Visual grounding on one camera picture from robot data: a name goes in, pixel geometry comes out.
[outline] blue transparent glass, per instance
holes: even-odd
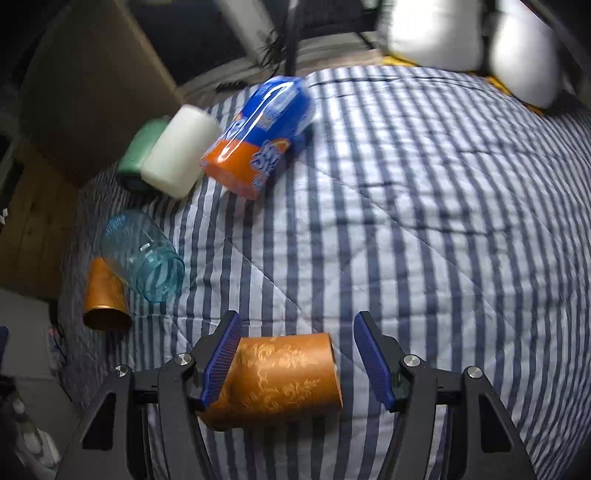
[[[183,259],[158,225],[139,210],[123,210],[109,220],[100,254],[129,288],[149,302],[164,301],[183,285]]]

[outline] wooden cabinet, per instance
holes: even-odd
[[[24,133],[82,185],[125,152],[149,119],[182,104],[122,0],[76,0],[48,28],[22,91]]]

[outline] orange patterned cup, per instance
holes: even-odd
[[[199,416],[224,431],[342,409],[330,335],[314,333],[242,338],[219,398]]]

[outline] white pillow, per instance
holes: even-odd
[[[388,51],[423,67],[458,72],[482,63],[482,0],[396,0]]]
[[[560,62],[554,32],[519,0],[504,0],[492,35],[491,73],[513,95],[549,107],[560,90]]]

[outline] striped bedspread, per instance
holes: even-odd
[[[88,404],[115,365],[158,367],[228,309],[244,335],[329,332],[341,415],[203,435],[220,479],[374,479],[394,416],[353,341],[354,315],[369,310],[433,367],[482,367],[538,477],[559,478],[591,429],[589,111],[565,94],[541,118],[480,78],[422,68],[323,70],[307,83],[308,147],[257,202],[207,177],[186,200],[150,202],[121,190],[113,169],[81,191],[59,303],[67,390]],[[253,91],[211,114],[225,127]],[[87,268],[107,218],[128,205],[184,257],[184,286],[166,304],[130,294],[132,330],[104,335],[82,325]]]

